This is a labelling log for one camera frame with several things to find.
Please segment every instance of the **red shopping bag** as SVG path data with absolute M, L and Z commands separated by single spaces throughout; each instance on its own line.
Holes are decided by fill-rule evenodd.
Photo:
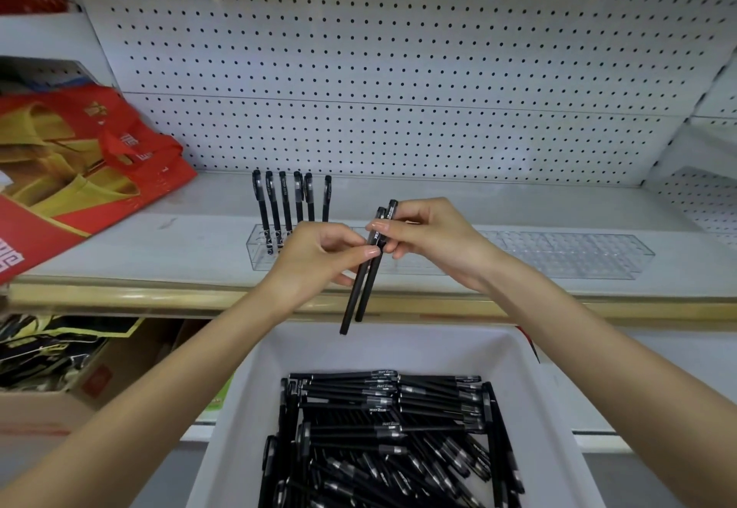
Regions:
M 108 87 L 0 98 L 0 283 L 196 176 Z

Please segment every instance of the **red logo on cardboard box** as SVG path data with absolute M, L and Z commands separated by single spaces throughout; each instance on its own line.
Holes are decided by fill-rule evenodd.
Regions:
M 82 391 L 92 399 L 96 400 L 112 378 L 113 371 L 107 368 L 104 364 L 101 364 L 92 373 L 92 376 L 87 378 L 87 382 L 82 384 Z

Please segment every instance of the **clear acrylic pen holder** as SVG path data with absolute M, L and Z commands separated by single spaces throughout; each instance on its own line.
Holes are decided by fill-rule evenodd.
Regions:
M 353 227 L 367 236 L 363 227 Z M 279 254 L 273 226 L 269 228 L 271 246 L 264 230 L 256 225 L 248 238 L 248 255 L 254 271 L 268 271 Z M 485 231 L 493 244 L 553 279 L 634 280 L 655 257 L 633 234 L 536 233 L 531 231 Z M 282 238 L 286 238 L 282 229 Z M 422 256 L 407 254 L 394 260 L 384 254 L 380 274 L 442 275 L 443 272 Z

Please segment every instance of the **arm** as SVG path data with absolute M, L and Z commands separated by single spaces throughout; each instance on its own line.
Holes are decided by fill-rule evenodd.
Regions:
M 373 221 L 386 252 L 423 254 L 518 322 L 687 505 L 737 506 L 737 406 L 617 331 L 539 271 L 478 234 L 445 199 Z
M 0 506 L 129 506 L 254 345 L 378 254 L 345 225 L 300 223 L 267 277 L 0 492 Z

